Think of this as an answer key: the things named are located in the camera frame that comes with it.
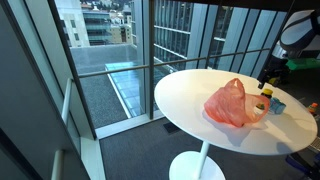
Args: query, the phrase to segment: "office building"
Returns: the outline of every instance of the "office building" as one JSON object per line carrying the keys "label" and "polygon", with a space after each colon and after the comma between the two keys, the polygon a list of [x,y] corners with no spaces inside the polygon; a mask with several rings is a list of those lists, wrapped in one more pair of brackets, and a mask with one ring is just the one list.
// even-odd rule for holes
{"label": "office building", "polygon": [[128,24],[112,24],[108,32],[111,34],[111,43],[131,43],[131,26]]}
{"label": "office building", "polygon": [[[157,0],[154,15],[155,62],[192,59],[199,54],[206,57],[271,48],[272,44],[269,42],[273,42],[276,38],[276,34],[272,32],[279,30],[285,15],[286,13],[281,11],[228,6],[218,8],[205,4]],[[231,55],[211,58],[208,67],[257,77],[269,52],[270,50],[264,50],[250,53],[245,57]],[[205,67],[201,61],[197,66]],[[192,67],[194,67],[192,63],[172,65],[174,71]]]}
{"label": "office building", "polygon": [[56,2],[69,47],[90,46],[81,4],[77,1],[58,0]]}
{"label": "office building", "polygon": [[112,43],[109,33],[111,26],[110,15],[99,10],[83,11],[83,18],[91,46]]}
{"label": "office building", "polygon": [[124,18],[124,23],[131,24],[131,8],[129,7],[129,5],[125,4],[123,6],[122,14]]}

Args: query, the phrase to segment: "table pedestal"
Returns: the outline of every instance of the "table pedestal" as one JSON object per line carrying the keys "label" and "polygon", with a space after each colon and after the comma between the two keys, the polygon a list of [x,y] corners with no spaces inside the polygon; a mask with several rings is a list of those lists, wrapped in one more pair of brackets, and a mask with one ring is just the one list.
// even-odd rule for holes
{"label": "table pedestal", "polygon": [[207,157],[208,148],[209,144],[203,142],[201,153],[187,151],[175,157],[170,166],[170,180],[225,180],[220,167]]}

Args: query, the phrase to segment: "table base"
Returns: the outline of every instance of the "table base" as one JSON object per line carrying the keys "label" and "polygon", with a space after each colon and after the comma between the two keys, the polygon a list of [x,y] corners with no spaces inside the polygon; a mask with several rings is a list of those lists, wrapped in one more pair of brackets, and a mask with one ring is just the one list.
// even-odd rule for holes
{"label": "table base", "polygon": [[[199,158],[200,153],[195,151],[183,152],[175,157],[170,165],[170,180],[196,179],[195,170]],[[225,177],[220,167],[210,157],[206,157],[200,179],[225,180]]]}

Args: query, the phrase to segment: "bottle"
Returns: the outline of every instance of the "bottle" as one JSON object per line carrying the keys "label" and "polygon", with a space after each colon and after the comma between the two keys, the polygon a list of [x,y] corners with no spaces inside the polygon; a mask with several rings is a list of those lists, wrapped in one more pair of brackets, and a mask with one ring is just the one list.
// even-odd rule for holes
{"label": "bottle", "polygon": [[283,102],[281,102],[278,98],[273,97],[270,99],[270,114],[282,114],[285,108],[286,105]]}
{"label": "bottle", "polygon": [[318,104],[317,103],[312,103],[310,106],[308,106],[308,111],[315,116],[316,115],[316,110],[317,110]]}
{"label": "bottle", "polygon": [[[271,89],[263,89],[261,95],[267,97],[269,100],[272,98],[273,91]],[[264,110],[264,104],[259,103],[256,105],[257,108]]]}
{"label": "bottle", "polygon": [[272,98],[273,91],[271,89],[263,89],[261,95],[267,97],[268,99]]}

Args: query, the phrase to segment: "wall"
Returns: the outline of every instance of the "wall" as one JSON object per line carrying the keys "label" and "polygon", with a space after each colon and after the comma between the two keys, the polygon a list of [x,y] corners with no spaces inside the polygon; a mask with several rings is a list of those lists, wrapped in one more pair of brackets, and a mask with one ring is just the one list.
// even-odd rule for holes
{"label": "wall", "polygon": [[[64,92],[68,78],[74,78],[70,64],[63,49],[57,27],[47,1],[27,0],[26,5],[30,12],[34,26],[39,33],[48,60],[55,73],[58,84]],[[76,127],[81,137],[93,139],[79,89],[73,83],[71,92],[70,112],[75,120]]]}
{"label": "wall", "polygon": [[28,177],[19,169],[5,152],[0,149],[0,178],[27,180]]}
{"label": "wall", "polygon": [[[0,127],[43,179],[51,178],[58,149],[65,150],[63,179],[89,179],[44,79],[2,5]],[[0,161],[0,167],[10,167],[4,163]]]}

